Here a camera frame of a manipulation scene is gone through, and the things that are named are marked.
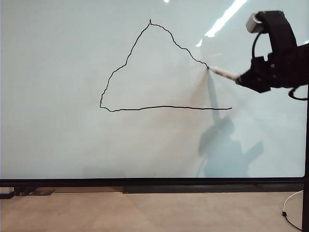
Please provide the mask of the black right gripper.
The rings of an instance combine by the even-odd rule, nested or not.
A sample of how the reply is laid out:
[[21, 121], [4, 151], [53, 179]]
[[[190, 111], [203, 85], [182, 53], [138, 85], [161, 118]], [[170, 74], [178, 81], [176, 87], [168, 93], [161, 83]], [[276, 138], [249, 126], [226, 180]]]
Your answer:
[[236, 84], [264, 93], [274, 88], [296, 88], [300, 86], [300, 52], [298, 47], [271, 52], [267, 60], [255, 55], [252, 47], [251, 66], [236, 78]]

